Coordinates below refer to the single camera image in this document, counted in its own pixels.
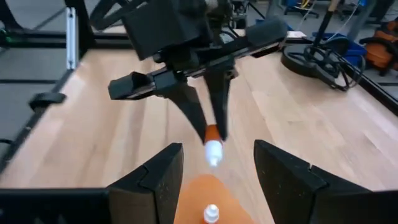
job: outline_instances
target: floor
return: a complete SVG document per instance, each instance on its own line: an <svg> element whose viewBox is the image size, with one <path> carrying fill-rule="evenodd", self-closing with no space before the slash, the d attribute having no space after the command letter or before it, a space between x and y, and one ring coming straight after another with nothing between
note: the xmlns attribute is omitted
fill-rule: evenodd
<svg viewBox="0 0 398 224"><path fill-rule="evenodd" d="M26 28L38 30L65 30L65 13L62 0L7 0L16 19ZM94 8L98 0L85 0L88 10ZM257 4L260 11L266 12L267 4ZM326 5L319 4L316 11L322 12ZM259 19L254 11L249 11L248 25L255 23ZM289 14L284 16L287 23L297 29L301 20L299 14ZM319 19L308 18L302 25L301 31L311 35L316 31L322 21L322 13ZM328 32L335 32L344 22L336 16L328 26ZM342 29L341 33L347 33L352 26L352 21ZM374 27L366 26L361 31L359 39L373 35ZM63 49L0 49L0 79L59 79L66 69L66 52ZM389 75L391 79L396 79L396 75ZM14 139L20 131L22 125L32 115L27 102L35 93L49 91L53 85L15 85L0 84L0 138ZM0 144L1 151L6 145Z"/></svg>

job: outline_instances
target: dropper bottle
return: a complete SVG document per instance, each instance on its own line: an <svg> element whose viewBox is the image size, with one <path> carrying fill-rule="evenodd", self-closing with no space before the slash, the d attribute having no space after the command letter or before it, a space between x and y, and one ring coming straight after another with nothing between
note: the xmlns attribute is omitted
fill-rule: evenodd
<svg viewBox="0 0 398 224"><path fill-rule="evenodd" d="M219 211L216 205L208 205L203 214L203 219L206 224L215 224L219 219Z"/></svg>
<svg viewBox="0 0 398 224"><path fill-rule="evenodd" d="M223 158L223 142L215 124L206 128L205 153L210 167L217 167Z"/></svg>

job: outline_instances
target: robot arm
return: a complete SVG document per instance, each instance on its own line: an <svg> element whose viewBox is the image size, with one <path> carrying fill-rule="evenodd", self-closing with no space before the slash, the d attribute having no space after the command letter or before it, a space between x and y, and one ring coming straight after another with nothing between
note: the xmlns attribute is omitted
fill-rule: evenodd
<svg viewBox="0 0 398 224"><path fill-rule="evenodd" d="M245 36L225 44L220 33L232 15L227 0L134 0L105 16L114 4L112 0L99 2L90 18L94 27L105 29L121 19L140 60L153 57L165 67L113 80L108 87L111 99L140 100L152 95L170 99L202 142L207 123L196 89L187 85L187 78L204 77L217 128L225 140L229 85L238 76L235 59L275 52L287 36L285 23L272 18L248 27Z"/></svg>

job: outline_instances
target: white cap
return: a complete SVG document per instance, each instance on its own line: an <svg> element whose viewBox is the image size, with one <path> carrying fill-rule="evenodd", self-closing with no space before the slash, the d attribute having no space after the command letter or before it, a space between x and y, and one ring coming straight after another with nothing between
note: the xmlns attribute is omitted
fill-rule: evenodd
<svg viewBox="0 0 398 224"><path fill-rule="evenodd" d="M216 205L208 205L205 209L205 222L214 224L218 221L219 211Z"/></svg>
<svg viewBox="0 0 398 224"><path fill-rule="evenodd" d="M206 160L210 166L216 167L223 158L223 145L219 141L210 140L205 144Z"/></svg>

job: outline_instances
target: wooden table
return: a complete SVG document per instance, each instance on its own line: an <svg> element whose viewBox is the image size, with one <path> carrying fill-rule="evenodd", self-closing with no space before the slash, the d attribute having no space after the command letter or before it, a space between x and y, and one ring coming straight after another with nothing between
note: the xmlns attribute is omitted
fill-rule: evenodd
<svg viewBox="0 0 398 224"><path fill-rule="evenodd" d="M132 50L91 50L1 176L0 187L102 187L171 142L182 142L183 183L214 173L258 223L272 223L253 161L269 141L371 190L398 188L398 119L360 86L347 93L283 67L280 54L242 58L229 96L224 160L210 170L196 132L169 100L111 101L110 80L158 68ZM197 88L214 122L202 78Z"/></svg>

